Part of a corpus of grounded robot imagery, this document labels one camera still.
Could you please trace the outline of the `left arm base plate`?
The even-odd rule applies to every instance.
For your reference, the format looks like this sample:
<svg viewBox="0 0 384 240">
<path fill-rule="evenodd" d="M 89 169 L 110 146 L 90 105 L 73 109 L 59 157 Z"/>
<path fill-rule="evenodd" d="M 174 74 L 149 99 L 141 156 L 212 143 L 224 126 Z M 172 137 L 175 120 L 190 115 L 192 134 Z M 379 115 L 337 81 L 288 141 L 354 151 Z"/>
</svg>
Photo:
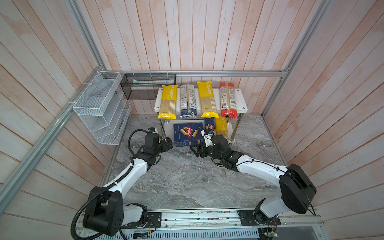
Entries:
<svg viewBox="0 0 384 240">
<path fill-rule="evenodd" d="M 159 229 L 162 223 L 162 213 L 161 212 L 149 212 L 143 218 L 136 223 L 127 224 L 125 227 L 127 229 Z"/>
</svg>

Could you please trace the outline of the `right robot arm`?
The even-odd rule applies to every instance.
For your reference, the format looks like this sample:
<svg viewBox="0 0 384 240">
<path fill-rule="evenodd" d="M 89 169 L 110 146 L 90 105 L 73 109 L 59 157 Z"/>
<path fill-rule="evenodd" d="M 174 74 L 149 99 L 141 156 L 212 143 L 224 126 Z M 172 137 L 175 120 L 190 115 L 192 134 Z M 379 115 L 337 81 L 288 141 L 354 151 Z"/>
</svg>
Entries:
<svg viewBox="0 0 384 240">
<path fill-rule="evenodd" d="M 197 157 L 209 157 L 219 167 L 249 174 L 279 187 L 279 197 L 268 201 L 262 199 L 255 207 L 253 215 L 257 224 L 266 225 L 277 215 L 289 211 L 303 215 L 313 207 L 317 189 L 300 166 L 273 165 L 233 151 L 222 135 L 204 138 L 203 144 L 191 146 Z"/>
</svg>

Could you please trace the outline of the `yellow Pastatime spaghetti bag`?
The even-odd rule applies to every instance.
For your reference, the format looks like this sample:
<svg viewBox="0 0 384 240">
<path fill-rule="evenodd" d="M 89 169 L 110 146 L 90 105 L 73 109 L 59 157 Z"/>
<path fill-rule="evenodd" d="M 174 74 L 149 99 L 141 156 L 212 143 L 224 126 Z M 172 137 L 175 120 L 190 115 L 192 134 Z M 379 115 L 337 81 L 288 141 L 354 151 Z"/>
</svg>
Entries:
<svg viewBox="0 0 384 240">
<path fill-rule="evenodd" d="M 215 118 L 216 136 L 222 135 L 226 140 L 229 140 L 227 119 L 219 116 Z"/>
<path fill-rule="evenodd" d="M 202 118 L 218 118 L 212 82 L 197 82 Z"/>
<path fill-rule="evenodd" d="M 177 85 L 163 86 L 161 106 L 158 114 L 159 119 L 175 120 L 177 118 Z"/>
</svg>

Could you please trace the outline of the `blue Barilla spaghetti box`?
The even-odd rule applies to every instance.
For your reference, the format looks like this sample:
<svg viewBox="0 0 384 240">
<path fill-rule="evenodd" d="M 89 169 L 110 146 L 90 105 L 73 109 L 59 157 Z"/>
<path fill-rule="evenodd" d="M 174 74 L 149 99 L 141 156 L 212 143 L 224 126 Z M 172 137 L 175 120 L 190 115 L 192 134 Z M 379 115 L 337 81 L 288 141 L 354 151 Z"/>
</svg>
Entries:
<svg viewBox="0 0 384 240">
<path fill-rule="evenodd" d="M 205 118 L 204 129 L 205 132 L 209 131 L 209 133 L 216 135 L 216 118 Z"/>
</svg>

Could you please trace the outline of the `dark blue spaghetti bag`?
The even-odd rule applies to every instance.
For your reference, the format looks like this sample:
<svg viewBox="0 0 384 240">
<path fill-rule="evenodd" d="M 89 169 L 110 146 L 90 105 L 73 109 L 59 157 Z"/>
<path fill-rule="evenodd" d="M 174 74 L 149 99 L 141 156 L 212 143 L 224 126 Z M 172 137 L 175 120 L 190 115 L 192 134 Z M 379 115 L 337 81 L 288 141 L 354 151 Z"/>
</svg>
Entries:
<svg viewBox="0 0 384 240">
<path fill-rule="evenodd" d="M 182 85 L 181 93 L 181 118 L 197 118 L 197 105 L 195 87 L 192 84 Z"/>
</svg>

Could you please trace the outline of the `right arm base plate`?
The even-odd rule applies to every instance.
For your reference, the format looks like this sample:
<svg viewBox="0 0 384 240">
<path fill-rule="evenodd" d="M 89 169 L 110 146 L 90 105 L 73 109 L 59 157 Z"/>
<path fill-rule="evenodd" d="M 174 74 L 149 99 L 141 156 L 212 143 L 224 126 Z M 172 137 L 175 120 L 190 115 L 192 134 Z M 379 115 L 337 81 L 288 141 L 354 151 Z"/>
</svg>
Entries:
<svg viewBox="0 0 384 240">
<path fill-rule="evenodd" d="M 264 216 L 261 212 L 254 210 L 241 210 L 237 211 L 242 226 L 279 226 L 281 220 L 278 215 L 273 218 Z"/>
</svg>

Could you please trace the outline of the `blue Barilla rigatoni box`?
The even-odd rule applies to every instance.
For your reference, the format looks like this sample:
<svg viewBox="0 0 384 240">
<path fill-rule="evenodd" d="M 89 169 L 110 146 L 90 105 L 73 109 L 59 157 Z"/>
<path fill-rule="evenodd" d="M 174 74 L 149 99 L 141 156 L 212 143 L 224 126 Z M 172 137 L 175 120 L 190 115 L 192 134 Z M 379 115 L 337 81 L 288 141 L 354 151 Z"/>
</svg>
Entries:
<svg viewBox="0 0 384 240">
<path fill-rule="evenodd" d="M 173 126 L 175 146 L 189 147 L 204 143 L 203 130 L 202 123 L 175 124 Z"/>
</svg>

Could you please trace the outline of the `red spaghetti bag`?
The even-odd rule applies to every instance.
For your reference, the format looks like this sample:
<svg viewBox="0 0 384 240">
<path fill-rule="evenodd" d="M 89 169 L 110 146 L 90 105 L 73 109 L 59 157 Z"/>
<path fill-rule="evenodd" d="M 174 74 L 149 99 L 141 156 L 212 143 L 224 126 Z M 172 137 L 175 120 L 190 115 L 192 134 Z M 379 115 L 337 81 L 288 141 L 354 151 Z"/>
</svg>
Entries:
<svg viewBox="0 0 384 240">
<path fill-rule="evenodd" d="M 233 83 L 220 83 L 221 116 L 238 119 L 235 88 Z"/>
</svg>

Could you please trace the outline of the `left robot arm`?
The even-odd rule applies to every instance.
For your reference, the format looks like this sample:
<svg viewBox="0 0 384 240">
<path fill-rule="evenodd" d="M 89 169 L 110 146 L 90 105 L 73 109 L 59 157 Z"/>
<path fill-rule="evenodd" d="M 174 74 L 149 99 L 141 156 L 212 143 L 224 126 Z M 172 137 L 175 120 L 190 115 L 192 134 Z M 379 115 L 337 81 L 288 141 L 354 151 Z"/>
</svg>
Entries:
<svg viewBox="0 0 384 240">
<path fill-rule="evenodd" d="M 114 236 L 122 233 L 122 227 L 133 224 L 137 228 L 144 228 L 148 223 L 148 208 L 144 205 L 132 203 L 124 205 L 124 198 L 136 181 L 161 159 L 161 153 L 172 149 L 172 140 L 162 138 L 156 128 L 143 130 L 145 143 L 135 153 L 131 146 L 128 150 L 132 154 L 130 164 L 111 182 L 103 187 L 94 187 L 88 200 L 80 207 L 71 223 L 71 236 L 75 240 L 82 239 L 77 234 L 76 225 L 83 216 L 83 227 L 96 231 L 90 240 L 102 235 Z"/>
</svg>

